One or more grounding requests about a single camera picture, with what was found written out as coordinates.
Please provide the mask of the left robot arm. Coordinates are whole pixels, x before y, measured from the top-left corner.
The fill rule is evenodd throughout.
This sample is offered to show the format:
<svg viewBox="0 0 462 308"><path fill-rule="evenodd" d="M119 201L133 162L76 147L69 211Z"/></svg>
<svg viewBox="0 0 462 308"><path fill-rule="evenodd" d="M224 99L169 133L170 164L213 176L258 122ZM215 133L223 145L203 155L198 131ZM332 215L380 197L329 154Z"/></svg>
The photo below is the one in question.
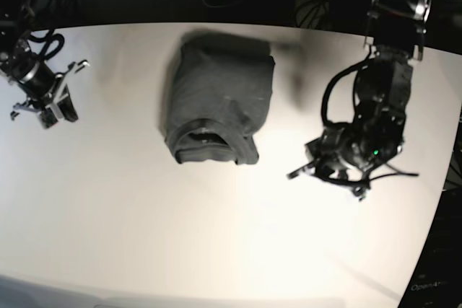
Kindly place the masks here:
<svg viewBox="0 0 462 308"><path fill-rule="evenodd" d="M306 165L287 174L302 174L346 188L362 200L376 178L402 151L406 107L411 96L413 61L424 55L426 24L432 0L370 0L366 58L337 73L321 100L322 134L306 143ZM350 74L354 116L349 122L328 117L334 87Z"/></svg>

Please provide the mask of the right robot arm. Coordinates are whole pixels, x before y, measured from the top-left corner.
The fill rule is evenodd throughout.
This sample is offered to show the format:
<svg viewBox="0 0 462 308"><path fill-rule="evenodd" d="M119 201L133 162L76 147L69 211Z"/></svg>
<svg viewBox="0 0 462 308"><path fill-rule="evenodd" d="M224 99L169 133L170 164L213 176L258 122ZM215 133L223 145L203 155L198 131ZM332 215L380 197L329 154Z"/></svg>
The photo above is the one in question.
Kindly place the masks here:
<svg viewBox="0 0 462 308"><path fill-rule="evenodd" d="M1 77L25 94L25 101L12 106L10 119L32 113L44 129L61 120L75 123L79 116L72 102L68 80L90 64L72 61L65 71L48 66L65 44L65 37L53 28L36 36L37 0L1 0Z"/></svg>

